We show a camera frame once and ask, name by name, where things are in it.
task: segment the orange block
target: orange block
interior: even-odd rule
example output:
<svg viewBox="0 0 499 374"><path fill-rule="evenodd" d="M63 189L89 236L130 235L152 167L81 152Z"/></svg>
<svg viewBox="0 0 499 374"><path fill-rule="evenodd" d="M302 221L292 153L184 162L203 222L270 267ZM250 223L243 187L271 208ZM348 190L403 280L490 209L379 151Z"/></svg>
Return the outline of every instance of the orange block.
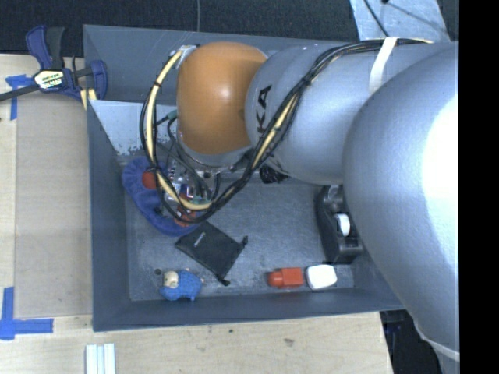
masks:
<svg viewBox="0 0 499 374"><path fill-rule="evenodd" d="M286 267L268 274L268 284L277 288L296 288L304 284L301 267Z"/></svg>

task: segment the blue cloth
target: blue cloth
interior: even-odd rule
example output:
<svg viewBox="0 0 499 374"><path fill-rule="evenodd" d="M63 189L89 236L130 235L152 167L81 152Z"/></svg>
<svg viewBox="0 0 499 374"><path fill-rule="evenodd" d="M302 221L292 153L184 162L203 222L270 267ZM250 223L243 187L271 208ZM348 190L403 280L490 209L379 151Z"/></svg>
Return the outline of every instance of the blue cloth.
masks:
<svg viewBox="0 0 499 374"><path fill-rule="evenodd" d="M0 340L13 340L18 333L52 333L54 319L13 319L14 287L4 288Z"/></svg>
<svg viewBox="0 0 499 374"><path fill-rule="evenodd" d="M203 281L187 270L179 271L179 286L177 288L161 287L159 293L169 301L176 301L180 298L189 298L193 301L200 293Z"/></svg>
<svg viewBox="0 0 499 374"><path fill-rule="evenodd" d="M123 187L132 197L142 215L161 233L172 237L180 237L194 231L199 226L198 224L183 227L175 223L173 218L164 217L156 212L156 209L161 206L159 195L156 190L148 189L142 183L142 175L149 167L149 160L146 157L138 157L130 161L122 173Z"/></svg>

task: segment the red object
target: red object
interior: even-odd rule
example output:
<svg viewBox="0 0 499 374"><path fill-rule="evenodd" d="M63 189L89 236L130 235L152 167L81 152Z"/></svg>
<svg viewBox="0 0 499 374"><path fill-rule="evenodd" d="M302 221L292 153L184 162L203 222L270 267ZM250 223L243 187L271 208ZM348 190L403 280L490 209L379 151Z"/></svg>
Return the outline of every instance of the red object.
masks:
<svg viewBox="0 0 499 374"><path fill-rule="evenodd" d="M277 288L295 288L304 284L301 267L286 267L268 274L268 284Z"/></svg>
<svg viewBox="0 0 499 374"><path fill-rule="evenodd" d="M142 174L142 184L146 189L156 189L156 175L152 171L145 171Z"/></svg>

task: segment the table surface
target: table surface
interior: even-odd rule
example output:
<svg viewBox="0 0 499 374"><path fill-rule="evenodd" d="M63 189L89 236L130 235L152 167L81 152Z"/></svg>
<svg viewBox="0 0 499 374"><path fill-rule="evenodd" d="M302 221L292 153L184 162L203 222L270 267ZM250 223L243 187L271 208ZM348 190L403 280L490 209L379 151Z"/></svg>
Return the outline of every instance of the table surface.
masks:
<svg viewBox="0 0 499 374"><path fill-rule="evenodd" d="M9 90L3 80L5 77L21 73L32 75L36 71L37 63L30 56L0 55L0 93ZM15 259L19 258L16 254L16 179L33 170L25 162L16 162L17 122L22 121L23 105L37 105L44 110L50 107L53 99L61 96L32 93L21 98L23 103L19 104L16 121L9 120L10 101L0 103L1 292L15 284ZM38 137L41 146L50 146L50 134ZM84 372L86 345L104 343L115 344L118 374L393 373L376 312L108 333L94 333L91 320L88 314L58 316L54 321L54 333L18 335L10 342L0 340L0 373Z"/></svg>

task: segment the blue tape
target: blue tape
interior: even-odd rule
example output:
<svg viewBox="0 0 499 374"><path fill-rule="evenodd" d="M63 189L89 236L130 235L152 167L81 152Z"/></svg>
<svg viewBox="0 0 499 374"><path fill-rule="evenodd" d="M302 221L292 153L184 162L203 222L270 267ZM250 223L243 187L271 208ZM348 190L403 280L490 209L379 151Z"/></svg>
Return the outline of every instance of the blue tape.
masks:
<svg viewBox="0 0 499 374"><path fill-rule="evenodd" d="M33 78L26 75L7 76L5 81L12 87L13 90L18 89L19 87L31 86L34 84ZM13 121L16 118L17 97L14 97L10 104L10 120Z"/></svg>
<svg viewBox="0 0 499 374"><path fill-rule="evenodd" d="M18 320L13 318L14 287L4 288L0 340L13 340L18 333L53 333L54 319Z"/></svg>

